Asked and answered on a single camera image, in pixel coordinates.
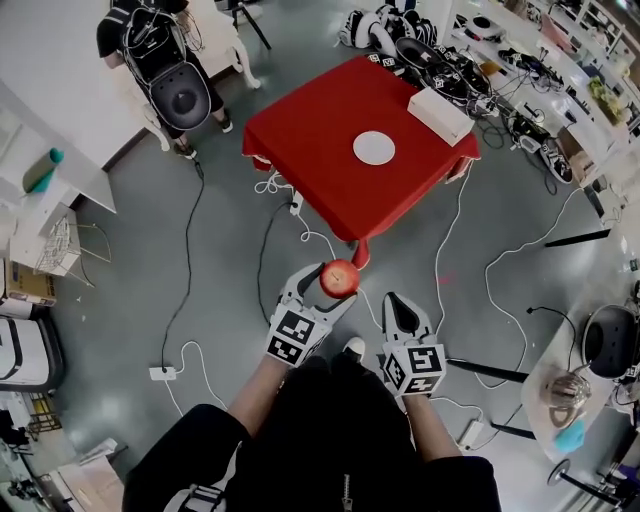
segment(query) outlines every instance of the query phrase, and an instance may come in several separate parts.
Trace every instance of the wire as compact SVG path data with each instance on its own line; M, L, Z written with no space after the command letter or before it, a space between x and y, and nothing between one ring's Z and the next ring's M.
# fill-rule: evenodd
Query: wire
M331 251L331 256L333 257L334 260L337 260L338 258L336 258L336 253L333 251L333 247L331 246L331 242L329 241L329 239L322 233L318 233L317 231L311 231L309 229L309 224L305 222L305 220L300 216L299 213L295 215L295 217L298 217L298 220L300 220L300 222L302 222L304 224L304 227L306 228L306 231L300 235L300 241L308 242L309 239L311 238L311 235L315 235L315 236L319 236L320 238L323 238L324 241L327 242L327 246L329 246L329 251Z
M509 419L503 423L503 425L505 427L511 422L511 420L513 420L513 418L516 417L516 414L518 414L518 412L520 412L520 409L522 409L522 404L520 404L518 406L518 408L513 412L513 414L511 416L509 416ZM470 452L477 452L478 450L481 450L482 448L487 446L491 441L493 441L498 436L498 434L500 432L502 432L502 431L501 430L496 430L494 432L494 434L489 439L487 439L484 443L482 443L480 446L477 446L475 448L469 448L469 451Z
M567 362L567 371L570 372L571 371L571 355L573 354L573 347L576 346L576 341L578 339L578 331L576 330L576 326L567 315L565 315L562 311L559 311L557 309L547 308L545 306L538 306L537 308L527 309L527 313L531 314L534 311L538 311L539 309L543 309L545 311L551 311L552 313L556 313L557 315L564 317L564 319L567 322L569 322L569 325L571 325L571 329L573 329L573 341L571 342L571 348L569 349L569 361Z
M169 395L171 396L171 401L173 402L173 405L175 405L176 409L178 409L178 412L180 413L180 416L184 416L184 413L182 412L182 409L180 409L180 406L178 405L178 402L176 402L176 398L173 396L173 391L171 391L171 387L169 386L169 381L165 380L164 384L165 384L165 386L167 386L167 389L169 390Z
M258 183L256 183L256 185L254 186L254 190L257 194L264 194L264 193L269 193L269 194L276 194L279 190L282 189L288 189L291 190L291 193L293 194L294 192L294 188L292 185L289 184L285 184L282 185L280 183L278 183L278 178L281 176L281 174L278 171L274 171L273 174L269 177L268 180L266 181L260 181ZM286 202L286 203L282 203L280 206L278 206L278 208L276 208L275 212L273 212L273 215L271 216L271 220L269 221L269 225L267 226L267 229L264 233L264 238L262 240L262 248L260 249L260 261L258 264L258 275L257 275L257 283L258 283L258 301L260 302L260 310L262 311L262 316L264 318L264 321L267 323L267 325L270 325L269 319L267 318L267 314L265 312L264 309L264 305L262 303L262 290L261 290L261 286L260 286L260 275L262 273L262 259L264 256L264 249L267 243L267 238L269 236L269 232L271 231L271 227L273 226L273 221L276 217L276 214L280 211L281 208L283 208L284 206L293 206L293 202ZM336 253L333 250L333 246L331 245L331 241L322 233L319 233L317 231L311 231L311 229L309 228L309 224L307 224L307 222L300 216L300 214L298 213L297 215L294 215L295 217L298 218L298 220L300 222L302 222L302 224L305 227L305 231L300 235L300 241L301 242L308 242L309 239L311 238L311 235L315 235L318 236L322 239L324 239L324 241L327 243L327 246L329 247L329 251L331 252L331 256L334 260L338 259L336 257ZM358 292L360 292L362 294L362 296L364 297L365 302L367 303L367 307L369 308L369 313L371 314L371 319L373 320L373 323L376 324L376 326L378 327L378 329L380 329L381 331L382 326L380 325L380 323L378 323L378 321L376 320L376 316L373 313L373 308L371 307L371 303L369 302L369 297L367 296L367 293L362 289L362 288L358 288Z
M558 216L556 217L555 222L553 223L553 225L549 228L549 230L544 235L542 235L540 238L538 238L536 240L533 240L532 242L525 242L524 244L522 244L517 249L508 249L508 250L502 252L495 260L493 260L491 263L489 263L484 269L484 282L485 282L485 285L487 287L487 295L489 297L489 302L491 302L493 307L495 307L498 311L500 311L501 313L507 315L509 318L511 318L516 323L516 325L518 326L518 329L520 330L520 333L522 334L522 338L524 339L524 349L522 350L522 355L520 356L520 361L518 362L518 366L515 369L516 372L520 371L520 367L522 366L522 363L524 362L524 358L525 358L525 355L527 354L527 349L529 347L529 341L528 341L527 335L524 332L524 329L522 328L522 325L520 325L520 322L518 321L518 319L515 316L513 316L511 313L506 311L505 309L503 309L500 306L498 306L498 304L496 304L496 302L493 300L493 296L491 295L491 288L489 287L489 270L491 269L491 267L496 265L507 254L516 254L516 253L520 252L522 249L524 249L525 247L529 247L530 245L535 245L535 244L537 244L539 242L542 242L545 238L547 238L551 234L551 232L556 228L556 226L558 225L558 222L560 221L560 217L564 213L564 210L567 207L567 203L569 202L569 200L576 193L578 193L581 190L582 190L581 188L577 188L576 190L571 192L571 194L569 194L567 199L565 199L564 204L562 205L562 209L560 210L560 213L558 213ZM490 390L491 389L497 389L500 386L502 386L502 385L504 385L505 383L508 382L506 380L503 380L502 382L500 382L498 384L495 384L493 386L489 386L489 385L485 384L482 381L482 379L480 378L480 376L477 373L475 375L476 375L476 379L478 379L478 382L480 382L480 384L484 388L490 389Z
M178 317L178 315L182 311L182 308L184 308L184 305L187 303L187 299L191 295L191 282L192 282L193 273L191 270L191 247L189 244L189 229L191 228L191 221L193 220L193 214L198 208L198 204L200 203L200 198L202 197L202 193L204 192L204 172L202 171L202 166L200 165L200 162L197 159L193 160L193 164L196 168L198 178L200 178L200 192L198 192L198 197L196 198L195 203L193 203L193 208L191 208L191 213L189 213L189 221L187 222L187 228L185 229L185 232L184 232L185 245L187 248L187 269L189 273L189 277L187 279L187 291L185 292L184 297L182 297L182 300L180 301L180 305L173 312L173 315L171 315L171 319L169 320L169 323L167 324L167 327L164 330L162 350L160 351L160 361L161 361L163 371L166 371L166 367L164 364L164 349L167 345L167 339L169 338L169 330L171 329L171 326L173 325L173 322L175 321L175 319Z
M202 373L204 375L204 381L207 384L207 389L209 390L209 393L211 393L213 398L215 398L218 402L220 402L220 404L222 405L222 408L226 411L227 410L227 406L222 401L222 398L220 398L218 395L216 395L213 392L213 390L211 389L211 384L209 384L209 377L207 376L207 368L205 367L205 364L204 364L204 355L202 354L202 347L200 346L200 344L196 340L189 340L184 345L182 345L182 348L180 349L180 358L182 359L182 368L180 368L179 370L176 371L176 375L180 375L185 370L184 349L187 348L189 345L195 345L196 348L198 349L198 352L200 352L200 362L202 363Z
M616 404L618 404L618 405L622 406L622 407L624 407L625 405L631 405L631 404L636 403L636 402L637 402L637 400L632 400L632 401L630 401L630 402L620 403L620 401L618 400L618 393L619 393L619 391L620 391L620 387L621 387L621 386L622 386L622 383L618 384L618 385L616 386L616 389L614 389L614 391L613 391L613 400L614 400L614 402L615 402Z
M253 190L255 191L256 194L264 194L265 192L269 193L269 194L276 194L278 193L278 191L282 190L282 189L289 189L291 190L291 194L293 197L293 185L290 185L288 183L281 185L280 183L278 183L278 178L281 178L282 174L280 174L278 171L273 171L273 174L271 174L271 176L269 176L269 179L265 180L265 181L259 181L258 183L255 184L255 186L253 187Z
M381 331L384 331L382 326L376 320L376 315L373 314L373 309L371 308L371 303L369 302L369 297L367 297L367 293L362 288L358 288L358 292L362 294L362 296L364 297L364 301L367 303L367 307L369 308L369 313L371 313L371 319L373 320L373 323L378 326L378 329L380 329Z
M618 210L618 208L614 207L612 213L613 213L613 217L612 218L605 219L605 220L603 220L601 222L604 224L605 222L613 221L616 224L620 224L620 222L622 222L622 212L620 210Z
M489 119L486 117L478 119L478 122L480 121L484 121L485 123L489 124L489 126L486 126L486 127L480 126L480 124L478 124L478 128L482 132L482 140L484 141L484 143L487 146L489 146L491 149L502 149L505 146L504 136L507 135L509 131L505 128L496 126L491 121L489 121ZM500 144L491 144L487 137L488 135L499 137Z
M430 398L429 401L431 402L435 402L436 400L445 400L449 403L452 403L453 405L460 407L461 409L476 409L480 412L480 416L478 416L477 421L479 421L480 423L483 422L484 420L484 411L478 407L477 405L465 405L465 404L459 404L458 402L456 402L455 400L446 397L446 396L437 396L435 398Z
M273 226L273 221L275 220L276 215L280 210L282 210L282 208L284 208L285 206L291 206L291 205L293 205L293 203L287 201L286 203L282 203L280 206L276 208L276 210L271 215L271 219L269 220L267 229L264 232L264 237L262 238L262 247L260 248L260 256L258 259L258 274L256 276L256 281L258 285L258 302L260 303L260 310L262 311L262 317L264 318L264 321L267 323L267 325L270 325L270 322L269 322L269 319L267 318L267 313L264 310L264 304L262 304L262 289L260 286L260 275L262 274L262 259L264 257L264 249L267 246L267 238L269 237L269 232L271 231L271 227Z
M551 172L549 171L549 169L547 169L546 167L540 167L535 162L535 160L532 160L533 155L530 156L530 153L526 149L524 148L521 148L521 149L522 149L522 152L524 153L524 157L527 159L527 162L529 162L529 165L531 165L532 167L535 167L541 173L543 173L544 186L547 189L547 192L549 193L549 195L550 196L558 195L558 184L554 180L553 176L551 176Z
M467 185L467 182L469 181L470 174L471 173L467 171L466 176L464 177L464 181L462 182L462 186L460 187L460 191L458 192L458 200L457 200L458 211L456 212L456 216L453 218L453 221L451 222L451 225L447 230L447 234L445 235L444 239L442 240L442 243L440 244L440 247L438 247L438 251L436 252L436 262L434 265L435 267L434 274L436 278L436 294L438 296L438 304L440 305L440 310L442 311L442 317L440 318L440 322L438 322L438 327L436 327L436 336L440 332L440 327L442 327L442 324L444 323L444 319L446 316L446 312L442 304L442 297L440 296L440 280L438 279L438 261L440 260L440 253L442 252L442 248L447 243L447 240L449 240L449 237L451 236L451 231L453 230L453 226L456 225L456 222L458 221L458 217L460 217L462 192L464 192L464 188Z

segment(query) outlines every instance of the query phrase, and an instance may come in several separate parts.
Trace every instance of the shoe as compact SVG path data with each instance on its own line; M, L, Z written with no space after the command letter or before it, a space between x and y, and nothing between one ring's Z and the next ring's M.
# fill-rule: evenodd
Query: shoe
M176 143L173 145L173 152L178 156L186 158L187 160L193 160L198 154L198 152L193 148L191 144L183 146L182 144Z
M229 117L229 112L227 111L227 109L224 109L224 119L222 121L218 121L216 119L216 121L218 122L218 124L220 125L220 128L222 129L222 133L229 133L231 130L233 130L233 123L231 122L231 118Z
M362 338L351 338L344 346L342 352L353 362L360 364L364 358L366 344Z

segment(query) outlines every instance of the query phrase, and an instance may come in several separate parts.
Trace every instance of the black cable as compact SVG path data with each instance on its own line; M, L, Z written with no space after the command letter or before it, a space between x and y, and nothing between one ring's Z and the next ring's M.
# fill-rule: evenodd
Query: black cable
M167 372L167 370L164 365L164 348L167 345L167 339L169 338L169 330L171 329L171 325L173 324L174 320L178 317L178 315L182 311L182 308L184 308L184 305L187 303L187 299L189 298L189 295L191 295L192 271L191 271L191 248L189 246L189 228L191 228L191 221L193 220L193 214L195 213L196 208L198 208L198 204L200 203L200 198L202 197L202 193L204 192L204 172L202 171L202 166L200 165L200 162L198 161L197 158L193 159L193 165L196 168L196 172L198 173L198 178L200 178L200 192L198 192L198 197L196 199L196 202L193 203L193 208L191 208L191 213L189 214L189 221L187 222L187 229L185 229L185 232L184 232L185 243L187 247L187 269L189 271L189 278L187 280L187 291L184 294L184 297L182 297L182 301L180 302L180 305L173 312L173 315L171 315L171 320L169 320L169 323L167 324L167 328L164 331L164 340L162 341L162 350L160 351L160 361L162 364L162 371L165 373Z
M483 127L482 125L480 125L480 121L486 122L489 126ZM504 137L509 133L505 128L496 126L486 117L478 119L478 128L480 128L480 131L482 132L482 140L491 149L502 149L505 146ZM491 144L488 139L489 135L493 137L499 137L500 143Z
M573 341L571 342L571 348L569 349L569 361L567 363L567 371L571 371L571 355L573 354L573 347L576 345L576 341L578 339L578 331L576 330L576 326L571 321L571 319L565 315L562 311L558 311L557 309L548 308L546 306L538 306L537 308L529 308L527 309L527 313L531 314L534 311L538 311L539 309L544 309L545 311L551 311L552 313L556 313L565 318L567 322L571 325L571 329L573 329Z
M510 422L513 418L515 418L515 417L516 417L516 414L518 414L518 412L520 412L520 409L522 409L522 404L520 404L520 405L518 406L518 408L513 412L513 414L512 414L511 416L509 416L509 419L503 423L503 426L505 426L505 427L506 427L506 426L509 424L509 422ZM480 450L481 448L484 448L484 447L485 447L485 446L487 446L491 441L493 441L493 440L498 436L498 434L499 434L500 432L502 432L502 430L496 430L496 432L495 432L495 433L494 433L494 434L493 434L489 439L487 439L484 443L482 443L482 444L481 444L480 446L478 446L477 448L472 448L470 451L475 452L475 451Z
M286 203L282 203L280 206L276 208L271 215L271 220L269 220L269 225L267 226L266 231L264 232L264 238L262 239L262 247L260 248L260 259L258 262L258 275L257 275L257 283L258 283L258 302L260 303L260 310L262 311L262 317L264 321L267 322L267 325L270 325L269 319L267 318L267 313L264 310L264 305L262 304L262 288L260 286L260 275L262 274L262 257L264 256L264 249L267 246L267 238L269 237L269 232L271 231L271 226L273 226L273 221L276 220L276 215L278 212L284 208L285 206L293 206L294 203L287 201Z
M524 153L525 158L529 162L529 165L535 167L541 173L544 174L544 186L547 189L547 192L549 192L549 195L551 196L557 195L558 184L554 181L554 178L553 176L551 176L551 172L549 171L549 169L547 169L546 167L540 167L534 160L531 159L532 157L529 156L529 152L526 149L523 149L522 152Z
M616 386L616 389L613 391L613 400L615 403L617 403L620 406L625 406L625 405L631 405L637 402L637 400L632 400L631 402L624 402L624 403L620 403L620 401L618 400L618 392L620 391L620 386L622 386L622 383L618 384Z

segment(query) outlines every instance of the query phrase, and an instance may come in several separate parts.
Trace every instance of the gray floor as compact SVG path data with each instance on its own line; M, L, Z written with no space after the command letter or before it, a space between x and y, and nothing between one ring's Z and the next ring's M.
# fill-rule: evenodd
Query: gray floor
M263 88L247 90L240 77L219 87L230 107L236 129L223 136L213 127L194 138L206 174L206 188L193 220L194 284L190 301L171 331L167 358L180 366L180 347L190 339L203 348L214 390L230 402L263 353L267 331L256 296L256 270L262 236L271 212L285 200L256 195L254 184L264 179L241 156L242 128L253 114L295 87L350 58L353 51L333 48L335 34L347 8L339 0L265 2L260 24L274 47L271 53L242 27L256 76ZM340 113L336 112L336 123ZM505 368L515 367L523 341L516 326L489 303L484 267L506 248L540 236L553 223L569 188L550 196L541 173L519 152L492 150L483 144L462 198L462 215L441 256L440 274L447 319L440 341L450 356ZM80 221L96 222L109 235L111 265L86 259L95 290L73 279L59 282L60 300L54 309L68 360L68 375L57 394L64 427L82 451L105 437L129 446L119 460L125 473L177 419L167 390L149 379L148 368L160 360L166 322L185 289L187 277L184 229L198 192L191 164L160 151L145 138L111 173L118 215L86 203ZM373 259L363 273L362 286L376 314L384 294L394 290L420 304L436 322L438 306L434 258L456 211L460 182L435 187L395 226L371 243ZM303 216L312 229L329 234L326 224L308 205ZM568 236L599 227L594 210L578 194L554 236ZM303 266L330 257L324 242L299 241L301 225L282 214L272 230L264 259L263 294L273 308L285 279ZM83 243L97 247L99 240ZM495 300L521 320L530 350L523 368L542 353L559 320L554 315L526 315L530 305L544 304L568 311L584 292L593 262L607 269L621 261L616 242L609 240L556 251L531 248L505 258L491 273ZM339 256L350 257L334 241ZM369 342L365 363L376 366L382 336L359 301L335 330L333 346L358 333ZM199 358L187 349L187 371L172 385L187 409L210 401ZM451 369L442 394L476 403L489 418L505 421L519 403L520 388L509 384L496 391L481 388L473 375ZM471 413L439 402L447 427L459 436ZM519 414L513 425L526 427ZM587 446L572 455L574 474L593 475L624 432L624 419L605 410L588 434ZM546 488L553 464L536 443L501 435L480 452L495 465L503 508L552 510L569 494L567 486Z

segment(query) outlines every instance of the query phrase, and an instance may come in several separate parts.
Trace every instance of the extension cord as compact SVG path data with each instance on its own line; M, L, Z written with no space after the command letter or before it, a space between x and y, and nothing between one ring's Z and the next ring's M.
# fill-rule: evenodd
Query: extension cord
M178 375L176 373L176 369L173 366L154 366L153 368L149 368L149 376L151 380L155 381L167 381L167 380L176 380Z
M460 441L458 441L458 447L464 451L471 451L473 449L473 444L478 439L478 436L482 432L484 428L484 423L480 420L471 420L467 430L464 431Z

